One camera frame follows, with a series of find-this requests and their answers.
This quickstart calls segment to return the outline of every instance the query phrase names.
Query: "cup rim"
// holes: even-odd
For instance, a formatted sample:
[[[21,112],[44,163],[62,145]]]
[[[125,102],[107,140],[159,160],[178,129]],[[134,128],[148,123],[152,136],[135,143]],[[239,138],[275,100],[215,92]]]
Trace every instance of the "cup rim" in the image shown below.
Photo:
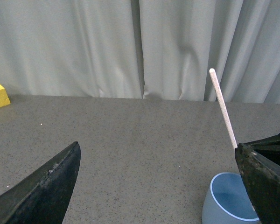
[[[241,220],[241,221],[247,221],[247,222],[258,221],[258,220],[259,220],[258,217],[257,217],[257,218],[241,218],[241,217],[235,216],[235,215],[231,214],[229,211],[227,211],[225,208],[223,208],[222,205],[220,205],[220,203],[217,201],[216,197],[214,196],[213,189],[212,189],[212,188],[213,188],[213,187],[212,187],[212,186],[213,186],[213,182],[214,182],[214,180],[215,180],[218,176],[224,175],[224,174],[232,174],[232,175],[240,176],[240,174],[235,174],[235,173],[231,173],[231,172],[223,172],[223,173],[219,173],[219,174],[217,174],[217,175],[215,175],[215,176],[213,177],[213,179],[212,179],[211,182],[210,182],[210,192],[211,192],[211,196],[212,196],[213,199],[215,200],[216,204],[217,204],[223,211],[225,211],[228,215],[230,215],[230,216],[232,216],[232,217],[234,217],[234,218],[236,218],[236,219],[239,219],[239,220]]]

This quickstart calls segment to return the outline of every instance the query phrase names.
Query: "white curtain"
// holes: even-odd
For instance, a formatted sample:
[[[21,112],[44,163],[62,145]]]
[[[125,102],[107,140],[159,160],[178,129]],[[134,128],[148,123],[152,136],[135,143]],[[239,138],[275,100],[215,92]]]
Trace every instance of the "white curtain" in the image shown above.
[[[0,0],[10,94],[280,103],[280,0]]]

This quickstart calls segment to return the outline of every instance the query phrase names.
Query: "blue cup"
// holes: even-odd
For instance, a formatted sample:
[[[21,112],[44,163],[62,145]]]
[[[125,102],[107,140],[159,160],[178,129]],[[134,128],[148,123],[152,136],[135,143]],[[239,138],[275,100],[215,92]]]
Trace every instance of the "blue cup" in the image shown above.
[[[239,174],[220,173],[210,182],[203,210],[203,224],[257,224],[259,218]]]

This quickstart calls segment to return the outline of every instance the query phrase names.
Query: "gray countertop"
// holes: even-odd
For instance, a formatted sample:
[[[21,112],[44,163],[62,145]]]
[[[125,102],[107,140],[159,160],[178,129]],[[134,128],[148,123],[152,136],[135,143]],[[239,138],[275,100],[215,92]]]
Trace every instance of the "gray countertop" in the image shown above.
[[[218,102],[10,96],[0,194],[70,143],[81,166],[64,224],[200,224],[212,177],[238,173]],[[228,103],[237,142],[280,132],[280,105]]]

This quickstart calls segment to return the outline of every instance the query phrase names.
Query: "speckled countertop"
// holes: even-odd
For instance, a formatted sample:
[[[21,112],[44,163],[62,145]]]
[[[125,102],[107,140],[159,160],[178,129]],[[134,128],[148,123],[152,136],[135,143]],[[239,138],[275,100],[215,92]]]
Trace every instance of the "speckled countertop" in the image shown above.
[[[200,224],[212,177],[238,172],[218,102],[10,99],[0,108],[0,194],[78,141],[64,224]],[[280,105],[227,109],[238,142],[280,132]]]

